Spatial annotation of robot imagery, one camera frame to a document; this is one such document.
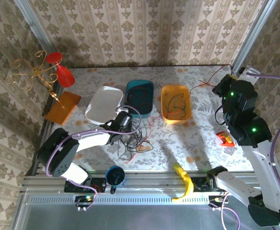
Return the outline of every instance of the orange plastic container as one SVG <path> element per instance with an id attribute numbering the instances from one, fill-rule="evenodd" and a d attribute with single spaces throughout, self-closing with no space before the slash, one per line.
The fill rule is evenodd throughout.
<path id="1" fill-rule="evenodd" d="M 192 115 L 189 89 L 184 85 L 166 85 L 161 90 L 161 113 L 167 124 L 186 123 Z"/>

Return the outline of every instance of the damask wallpaper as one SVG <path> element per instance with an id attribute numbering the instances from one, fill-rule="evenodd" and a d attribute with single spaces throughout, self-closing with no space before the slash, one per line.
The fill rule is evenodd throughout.
<path id="1" fill-rule="evenodd" d="M 29 0 L 70 68 L 232 63 L 264 0 Z"/>
<path id="2" fill-rule="evenodd" d="M 280 0 L 244 61 L 262 73 L 280 75 Z M 280 80 L 259 79 L 257 112 L 267 121 L 272 135 L 280 128 Z M 280 163 L 280 139 L 276 156 Z"/>
<path id="3" fill-rule="evenodd" d="M 7 84 L 5 78 L 15 59 L 23 57 L 34 63 L 40 48 L 14 2 L 0 0 L 0 230 L 8 229 L 23 176 L 31 166 L 48 98 L 38 84 L 24 92 L 18 87 L 24 79 Z"/>

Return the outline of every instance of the orange toy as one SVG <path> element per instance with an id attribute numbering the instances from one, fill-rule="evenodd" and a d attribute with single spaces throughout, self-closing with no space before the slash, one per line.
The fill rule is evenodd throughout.
<path id="1" fill-rule="evenodd" d="M 230 136 L 229 133 L 227 133 L 226 131 L 222 131 L 216 134 L 221 140 L 222 140 L 222 144 L 221 146 L 227 146 L 227 147 L 234 147 L 235 144 Z"/>

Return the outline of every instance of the white tray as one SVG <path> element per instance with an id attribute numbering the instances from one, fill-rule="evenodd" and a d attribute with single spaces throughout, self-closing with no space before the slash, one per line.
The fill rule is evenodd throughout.
<path id="1" fill-rule="evenodd" d="M 120 105 L 123 92 L 117 88 L 102 86 L 97 89 L 85 112 L 93 124 L 101 125 L 116 117 L 115 109 Z"/>

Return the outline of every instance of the cable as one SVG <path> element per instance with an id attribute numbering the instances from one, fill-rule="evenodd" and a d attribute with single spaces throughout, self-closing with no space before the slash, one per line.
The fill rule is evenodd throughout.
<path id="1" fill-rule="evenodd" d="M 140 128 L 140 125 L 142 123 L 142 118 L 141 118 L 141 115 L 139 113 L 139 111 L 137 111 L 135 108 L 129 106 L 129 105 L 122 105 L 120 107 L 117 107 L 116 110 L 118 110 L 119 108 L 124 108 L 124 107 L 127 107 L 127 108 L 131 108 L 133 110 L 135 110 L 135 112 L 139 115 L 139 118 L 140 118 L 140 122 L 139 122 L 139 125 L 136 127 L 136 129 L 132 132 L 127 132 L 127 133 L 122 133 L 122 132 L 116 132 L 116 131 L 111 131 L 111 130 L 87 130 L 87 131 L 83 131 L 83 132 L 79 132 L 79 133 L 75 133 L 75 134 L 72 134 L 72 135 L 69 135 L 67 136 L 66 138 L 64 138 L 58 145 L 57 147 L 55 148 L 55 150 L 53 151 L 53 153 L 50 155 L 48 161 L 47 161 L 47 164 L 46 164 L 46 170 L 45 170 L 45 173 L 47 176 L 52 176 L 50 173 L 49 173 L 49 165 L 52 161 L 52 159 L 54 158 L 55 154 L 57 153 L 57 151 L 59 150 L 59 148 L 64 144 L 64 142 L 66 142 L 68 139 L 70 138 L 73 138 L 73 137 L 79 137 L 79 136 L 83 136 L 83 135 L 86 135 L 86 134 L 92 134 L 92 133 L 113 133 L 113 134 L 120 134 L 120 135 L 128 135 L 128 134 L 132 134 L 134 132 L 136 132 L 139 128 Z M 90 186 L 86 186 L 86 185 L 81 185 L 81 184 L 78 184 L 72 180 L 67 180 L 69 181 L 71 184 L 77 186 L 77 187 L 80 187 L 80 188 L 88 188 L 90 190 L 92 190 L 94 193 L 95 193 L 95 198 L 93 199 L 92 201 L 92 204 L 89 205 L 89 207 L 91 207 L 93 205 L 93 203 L 95 202 L 95 200 L 97 199 L 97 191 L 95 188 L 93 187 L 90 187 Z"/>
<path id="2" fill-rule="evenodd" d="M 99 192 L 98 192 L 98 195 L 99 195 L 101 193 L 101 188 L 97 184 L 94 184 L 94 188 L 96 189 L 96 191 L 97 191 L 97 189 L 99 190 Z"/>
<path id="3" fill-rule="evenodd" d="M 192 89 L 190 89 L 190 95 L 191 95 L 191 91 L 197 87 L 200 87 L 200 86 L 203 86 L 203 85 L 208 85 L 208 83 L 211 81 L 211 79 L 213 78 L 213 76 L 218 72 L 220 71 L 222 68 L 224 68 L 225 66 L 230 66 L 230 69 L 231 69 L 231 74 L 233 73 L 233 69 L 232 69 L 232 66 L 230 64 L 225 64 L 223 65 L 222 67 L 220 67 L 210 78 L 207 82 L 204 82 L 204 84 L 201 84 L 201 85 L 198 85 L 198 86 L 194 86 Z"/>
<path id="4" fill-rule="evenodd" d="M 138 111 L 140 110 L 139 108 L 140 107 L 142 107 L 143 105 L 146 105 L 146 107 L 148 108 L 148 110 L 147 110 L 147 112 L 143 112 L 142 110 L 141 110 L 141 113 L 142 114 L 148 114 L 148 113 L 150 113 L 151 112 L 151 110 L 152 110 L 152 104 L 148 104 L 148 103 L 141 103 L 141 104 L 137 104 L 137 103 L 135 103 L 135 102 L 131 102 L 130 101 L 130 98 L 131 98 L 131 96 L 132 96 L 132 94 L 131 94 L 131 92 L 133 92 L 134 90 L 137 90 L 137 89 L 140 89 L 140 90 L 143 90 L 143 93 L 144 93 L 144 98 L 146 98 L 146 88 L 145 87 L 143 87 L 143 86 L 136 86 L 136 87 L 133 87 L 133 88 L 131 88 L 128 92 L 127 92 L 127 96 L 126 96 L 126 104 L 127 105 L 130 105 L 130 106 L 132 106 L 132 107 L 134 107 L 134 108 L 136 108 Z"/>
<path id="5" fill-rule="evenodd" d="M 179 94 L 173 96 L 170 99 L 169 103 L 165 103 L 164 102 L 164 106 L 165 106 L 165 108 L 167 110 L 166 118 L 168 117 L 169 114 L 176 114 L 176 113 L 178 113 L 178 112 L 173 112 L 174 108 L 181 109 L 184 112 L 184 115 L 179 120 L 181 120 L 182 118 L 184 118 L 187 115 L 187 112 L 186 112 L 187 103 L 186 103 L 186 100 L 182 100 L 183 97 L 184 97 L 184 93 L 179 93 Z M 169 107 L 170 107 L 170 104 L 171 104 L 171 102 L 173 101 L 174 98 L 178 99 L 179 101 L 181 101 L 183 103 L 183 107 L 176 106 L 176 102 L 174 101 L 174 105 L 173 105 L 173 107 L 172 107 L 172 109 L 170 111 Z"/>
<path id="6" fill-rule="evenodd" d="M 216 114 L 217 112 L 223 107 L 223 105 L 221 105 L 220 107 L 218 107 L 218 109 L 215 111 L 214 117 L 215 117 L 215 121 L 218 123 L 217 119 L 216 119 Z M 225 124 L 226 122 L 224 121 L 223 123 L 218 123 L 220 126 L 222 126 L 223 124 Z"/>
<path id="7" fill-rule="evenodd" d="M 127 164 L 135 157 L 135 155 L 137 153 L 143 153 L 143 152 L 148 152 L 148 151 L 153 150 L 154 146 L 150 142 L 146 141 L 148 136 L 144 140 L 142 140 L 142 138 L 143 138 L 142 129 L 139 128 L 137 130 L 137 132 L 131 134 L 128 139 L 123 140 L 123 137 L 121 137 L 120 141 L 125 146 L 125 151 L 119 158 L 121 158 L 126 153 L 126 151 L 129 151 L 130 152 L 130 159 L 129 159 L 129 161 L 125 162 L 125 164 Z M 149 144 L 151 148 L 150 149 L 144 149 L 144 150 L 138 149 L 139 147 L 141 148 L 141 146 L 144 142 Z"/>
<path id="8" fill-rule="evenodd" d="M 69 181 L 71 184 L 73 184 L 73 185 L 75 185 L 75 186 L 77 186 L 77 187 L 80 187 L 80 188 L 88 188 L 88 189 L 92 190 L 92 191 L 95 193 L 95 196 L 94 196 L 94 198 L 92 199 L 92 203 L 86 207 L 86 209 L 90 208 L 90 207 L 94 204 L 94 202 L 96 201 L 97 196 L 98 196 L 98 195 L 97 195 L 96 189 L 93 188 L 93 187 L 91 187 L 91 186 L 86 186 L 86 185 L 78 184 L 78 183 L 76 183 L 76 182 L 74 182 L 74 181 L 72 181 L 72 180 L 67 180 L 67 181 Z"/>
<path id="9" fill-rule="evenodd" d="M 253 74 L 253 73 L 249 73 L 249 72 L 247 72 L 246 74 L 249 75 L 249 76 L 253 76 L 253 77 L 274 78 L 274 79 L 279 79 L 280 80 L 280 76 L 258 75 L 258 74 Z M 275 173 L 276 179 L 278 180 L 278 183 L 280 185 L 280 175 L 279 175 L 279 173 L 277 171 L 276 163 L 275 163 L 275 148 L 276 148 L 276 142 L 277 142 L 279 136 L 280 136 L 280 129 L 276 133 L 275 138 L 273 139 L 273 142 L 272 142 L 272 145 L 271 145 L 271 148 L 270 148 L 270 163 L 271 163 L 272 169 L 273 169 L 273 171 Z"/>
<path id="10" fill-rule="evenodd" d="M 206 83 L 206 82 L 204 82 L 203 80 L 199 80 L 200 82 L 202 82 L 202 83 L 204 83 L 205 85 L 209 85 L 209 86 L 212 86 L 212 87 L 215 87 L 216 85 L 211 85 L 211 84 L 209 84 L 209 83 Z"/>
<path id="11" fill-rule="evenodd" d="M 227 197 L 229 196 L 229 193 L 227 193 L 224 198 L 223 198 L 223 201 L 222 201 L 222 205 L 221 205 L 221 220 L 222 220 L 222 225 L 223 225 L 223 228 L 224 230 L 227 230 L 226 226 L 225 226 L 225 223 L 224 223 L 224 209 L 227 209 L 229 211 L 231 211 L 236 219 L 237 219 L 237 229 L 236 230 L 239 230 L 240 229 L 240 226 L 241 226 L 241 221 L 240 221 L 240 218 L 238 216 L 238 214 L 231 208 L 228 208 L 228 207 L 224 207 L 225 206 L 225 200 L 227 199 Z M 209 203 L 210 205 L 214 206 L 215 208 L 219 208 L 217 205 L 215 205 L 214 203 Z"/>
<path id="12" fill-rule="evenodd" d="M 254 74 L 254 73 L 250 73 L 250 72 L 247 72 L 246 74 L 249 75 L 249 76 L 252 76 L 252 77 L 272 78 L 272 79 L 279 79 L 280 80 L 280 76 L 275 76 L 275 75 L 259 75 L 259 74 Z"/>
<path id="13" fill-rule="evenodd" d="M 87 198 L 78 198 L 78 199 L 77 199 L 77 202 L 76 202 L 76 207 L 78 208 L 78 211 L 80 211 L 79 203 L 80 203 L 81 200 L 85 200 L 85 202 L 82 201 L 82 203 L 87 203 L 88 201 L 91 201 L 92 198 L 90 198 L 90 200 L 88 200 Z M 83 206 L 84 206 L 86 209 L 90 207 L 90 205 L 86 205 L 86 206 L 83 205 Z"/>

